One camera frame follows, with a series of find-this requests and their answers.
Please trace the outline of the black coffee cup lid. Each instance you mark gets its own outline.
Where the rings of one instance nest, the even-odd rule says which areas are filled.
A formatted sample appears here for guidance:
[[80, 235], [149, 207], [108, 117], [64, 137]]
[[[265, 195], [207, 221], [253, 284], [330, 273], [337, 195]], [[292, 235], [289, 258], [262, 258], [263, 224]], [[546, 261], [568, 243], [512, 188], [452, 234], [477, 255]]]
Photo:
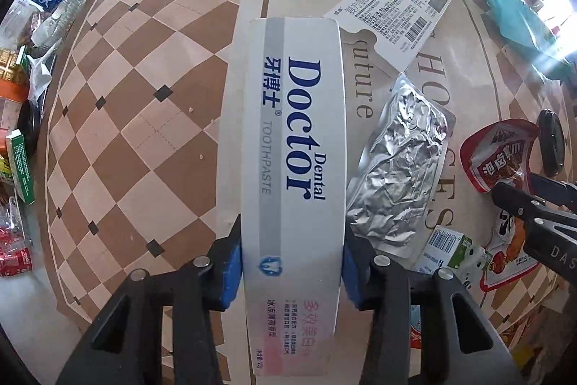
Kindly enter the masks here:
[[559, 115], [550, 109], [542, 109], [537, 126], [544, 172], [552, 178], [559, 175], [565, 159], [564, 133]]

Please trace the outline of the small milk carton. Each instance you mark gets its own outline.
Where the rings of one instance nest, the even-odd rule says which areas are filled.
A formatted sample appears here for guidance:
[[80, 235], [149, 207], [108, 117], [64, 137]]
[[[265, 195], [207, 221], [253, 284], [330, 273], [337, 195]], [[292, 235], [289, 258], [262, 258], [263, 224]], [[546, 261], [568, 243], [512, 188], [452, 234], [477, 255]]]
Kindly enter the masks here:
[[452, 270], [460, 280], [480, 275], [490, 261], [486, 250], [461, 232], [437, 226], [427, 239], [413, 271], [432, 275], [441, 268]]

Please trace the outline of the teal green plastic bag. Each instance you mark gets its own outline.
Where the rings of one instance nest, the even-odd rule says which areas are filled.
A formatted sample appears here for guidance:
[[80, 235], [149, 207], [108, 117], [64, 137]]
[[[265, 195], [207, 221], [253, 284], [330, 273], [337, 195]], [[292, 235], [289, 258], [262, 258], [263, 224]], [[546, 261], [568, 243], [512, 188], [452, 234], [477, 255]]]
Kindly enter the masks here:
[[552, 80], [576, 76], [576, 65], [567, 58], [559, 39], [544, 21], [521, 0], [485, 0], [500, 35], [530, 62], [541, 75]]

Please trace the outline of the white Doctor toothpaste box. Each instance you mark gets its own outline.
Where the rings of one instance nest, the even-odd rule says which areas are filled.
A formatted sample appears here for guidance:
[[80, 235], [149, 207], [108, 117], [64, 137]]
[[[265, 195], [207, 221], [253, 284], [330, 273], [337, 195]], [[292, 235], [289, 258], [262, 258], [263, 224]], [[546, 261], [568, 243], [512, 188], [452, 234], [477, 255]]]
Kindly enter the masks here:
[[321, 375], [338, 316], [345, 231], [345, 87], [335, 21], [250, 24], [242, 156], [254, 371]]

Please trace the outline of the red white snack pouch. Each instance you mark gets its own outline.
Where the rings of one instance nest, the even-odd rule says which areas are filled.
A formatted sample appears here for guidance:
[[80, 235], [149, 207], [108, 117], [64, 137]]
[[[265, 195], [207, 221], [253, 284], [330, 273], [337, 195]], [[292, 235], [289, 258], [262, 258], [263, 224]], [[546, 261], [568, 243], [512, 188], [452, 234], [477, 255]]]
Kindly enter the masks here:
[[501, 210], [491, 239], [485, 246], [489, 262], [479, 282], [483, 292], [489, 292], [528, 275], [540, 263], [524, 251], [524, 222]]

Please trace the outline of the silver foil wrapper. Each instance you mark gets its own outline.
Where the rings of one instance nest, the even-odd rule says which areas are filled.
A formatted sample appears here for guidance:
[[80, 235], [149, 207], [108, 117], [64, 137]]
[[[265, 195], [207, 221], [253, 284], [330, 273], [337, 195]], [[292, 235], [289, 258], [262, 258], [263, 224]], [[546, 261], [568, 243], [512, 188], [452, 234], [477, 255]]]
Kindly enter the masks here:
[[376, 251], [409, 259], [424, 231], [456, 117], [401, 73], [347, 188], [346, 222]]

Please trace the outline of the red cola can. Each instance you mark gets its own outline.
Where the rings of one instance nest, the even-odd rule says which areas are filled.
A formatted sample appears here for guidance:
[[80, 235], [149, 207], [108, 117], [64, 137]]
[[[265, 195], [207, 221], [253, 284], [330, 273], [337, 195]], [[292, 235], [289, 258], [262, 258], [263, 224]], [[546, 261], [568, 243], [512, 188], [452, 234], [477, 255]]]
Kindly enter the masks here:
[[12, 277], [31, 272], [32, 258], [28, 247], [0, 254], [0, 276]]

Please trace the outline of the checkered brown table mat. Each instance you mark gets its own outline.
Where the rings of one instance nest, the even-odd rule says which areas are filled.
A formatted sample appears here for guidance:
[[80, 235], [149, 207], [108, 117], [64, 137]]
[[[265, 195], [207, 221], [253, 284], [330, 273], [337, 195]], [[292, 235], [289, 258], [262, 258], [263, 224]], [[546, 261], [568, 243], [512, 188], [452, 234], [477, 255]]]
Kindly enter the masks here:
[[[243, 85], [238, 52], [261, 15], [323, 15], [340, 0], [88, 0], [48, 92], [36, 206], [58, 310], [88, 328], [129, 272], [174, 271], [224, 235], [239, 206], [232, 141]], [[495, 213], [460, 166], [465, 138], [543, 109], [576, 169], [572, 97], [500, 36], [485, 0], [453, 0], [408, 71], [456, 114], [426, 228], [489, 239]]]

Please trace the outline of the white barcode medicine box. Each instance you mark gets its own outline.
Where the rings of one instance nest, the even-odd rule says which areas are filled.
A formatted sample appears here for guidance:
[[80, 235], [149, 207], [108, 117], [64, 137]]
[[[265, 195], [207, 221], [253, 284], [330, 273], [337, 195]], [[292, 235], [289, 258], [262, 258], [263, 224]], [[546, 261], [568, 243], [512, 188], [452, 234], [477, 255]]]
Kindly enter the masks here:
[[375, 52], [403, 72], [423, 48], [451, 0], [342, 0], [327, 12], [348, 33], [375, 35]]

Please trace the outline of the green white small box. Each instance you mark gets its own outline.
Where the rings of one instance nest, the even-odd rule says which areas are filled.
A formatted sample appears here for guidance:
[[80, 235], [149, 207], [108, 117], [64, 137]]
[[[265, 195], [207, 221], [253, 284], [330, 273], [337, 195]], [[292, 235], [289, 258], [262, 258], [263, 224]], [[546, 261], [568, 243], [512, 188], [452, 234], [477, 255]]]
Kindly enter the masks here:
[[15, 129], [6, 136], [5, 144], [16, 193], [24, 204], [32, 204], [35, 202], [35, 196], [28, 167], [25, 137], [21, 131]]

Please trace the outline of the orange box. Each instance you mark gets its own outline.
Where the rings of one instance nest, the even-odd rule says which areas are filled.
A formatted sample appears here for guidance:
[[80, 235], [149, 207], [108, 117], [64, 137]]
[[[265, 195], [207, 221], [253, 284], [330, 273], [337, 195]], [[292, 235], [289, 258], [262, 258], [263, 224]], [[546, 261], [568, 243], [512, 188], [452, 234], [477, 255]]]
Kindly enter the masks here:
[[21, 104], [27, 100], [28, 86], [0, 79], [0, 97]]

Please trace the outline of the water bottle blue label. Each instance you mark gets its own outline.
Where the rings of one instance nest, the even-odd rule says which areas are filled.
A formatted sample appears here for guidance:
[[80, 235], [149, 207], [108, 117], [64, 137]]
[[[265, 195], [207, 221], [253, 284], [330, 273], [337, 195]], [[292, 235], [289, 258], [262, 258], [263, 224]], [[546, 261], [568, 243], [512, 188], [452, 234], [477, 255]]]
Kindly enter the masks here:
[[26, 0], [36, 9], [27, 21], [21, 43], [33, 58], [46, 53], [66, 36], [76, 15], [87, 0]]

